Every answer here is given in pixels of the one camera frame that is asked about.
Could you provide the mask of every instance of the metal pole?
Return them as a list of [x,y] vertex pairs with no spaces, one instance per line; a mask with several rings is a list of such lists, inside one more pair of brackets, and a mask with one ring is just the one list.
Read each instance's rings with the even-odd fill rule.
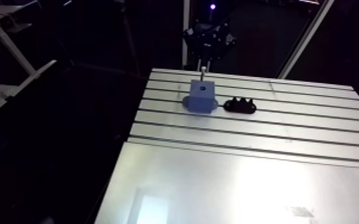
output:
[[299,41],[298,46],[295,48],[294,52],[292,53],[291,57],[288,59],[287,63],[285,64],[284,68],[277,76],[278,79],[286,79],[288,74],[290,73],[291,69],[305,50],[306,46],[309,44],[310,40],[312,39],[314,33],[320,26],[321,22],[329,12],[331,6],[333,5],[334,0],[326,0],[321,6],[319,12],[313,19],[312,23],[308,27],[307,31],[305,32],[304,36],[302,37],[301,41]]
[[22,68],[24,68],[29,75],[34,76],[36,74],[36,70],[28,62],[28,60],[17,48],[17,46],[10,39],[10,37],[4,32],[4,30],[1,28],[1,25],[0,25],[0,41],[10,51],[10,53],[12,53],[14,58],[16,58],[16,60],[21,64]]
[[[184,15],[182,18],[182,29],[187,30],[189,28],[189,16],[190,16],[190,1],[184,0]],[[184,40],[182,40],[182,66],[186,66],[188,63],[188,48]]]

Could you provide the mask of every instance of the white rod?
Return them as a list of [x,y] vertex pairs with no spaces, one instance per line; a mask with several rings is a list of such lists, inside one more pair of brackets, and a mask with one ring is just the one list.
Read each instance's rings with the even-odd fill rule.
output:
[[312,23],[310,24],[308,30],[305,32],[304,36],[302,37],[301,41],[298,43],[298,46],[295,48],[294,52],[292,53],[291,57],[287,61],[286,65],[280,72],[278,79],[286,79],[288,74],[290,73],[291,69],[305,50],[306,46],[309,44],[310,40],[312,39],[314,33],[320,26],[321,22],[329,12],[331,6],[333,5],[334,0],[326,0],[321,7],[320,11],[317,13],[316,17],[313,19]]
[[16,60],[21,64],[22,68],[24,68],[29,75],[33,76],[36,74],[36,70],[28,62],[28,60],[17,48],[17,46],[10,39],[10,37],[4,32],[4,30],[1,28],[1,25],[0,25],[0,41],[10,51],[10,53],[12,53],[14,58],[16,58]]
[[[182,29],[187,30],[189,28],[189,16],[190,16],[190,0],[184,0],[184,15]],[[188,62],[188,48],[184,40],[182,40],[182,66],[186,66]]]

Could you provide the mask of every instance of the metal table surface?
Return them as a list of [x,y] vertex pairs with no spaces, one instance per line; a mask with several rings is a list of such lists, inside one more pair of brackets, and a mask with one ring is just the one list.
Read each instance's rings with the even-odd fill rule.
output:
[[258,110],[193,114],[198,75],[152,71],[96,223],[359,223],[352,87],[208,73]]
[[208,73],[219,105],[246,97],[258,110],[191,114],[181,100],[198,75],[154,69],[128,141],[359,161],[359,96],[352,87]]
[[127,142],[95,223],[356,224],[359,168]]

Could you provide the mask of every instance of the dark background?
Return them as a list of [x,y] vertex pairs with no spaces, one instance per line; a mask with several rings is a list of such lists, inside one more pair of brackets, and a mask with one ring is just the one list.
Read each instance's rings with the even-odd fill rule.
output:
[[[62,3],[15,16],[33,23],[11,34],[30,62],[58,63],[0,109],[0,223],[93,223],[151,68],[182,69],[182,1],[127,2],[139,76],[119,4]],[[212,71],[276,77],[308,17],[275,1],[236,3],[229,16],[238,44]],[[0,83],[25,77],[0,43]],[[335,1],[289,79],[359,93],[359,0]]]

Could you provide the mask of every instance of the blue block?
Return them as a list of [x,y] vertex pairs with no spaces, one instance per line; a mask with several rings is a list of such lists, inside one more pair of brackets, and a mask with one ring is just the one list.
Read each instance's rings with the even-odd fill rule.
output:
[[190,112],[211,113],[218,106],[214,97],[214,82],[192,80],[189,96],[182,100],[182,104]]

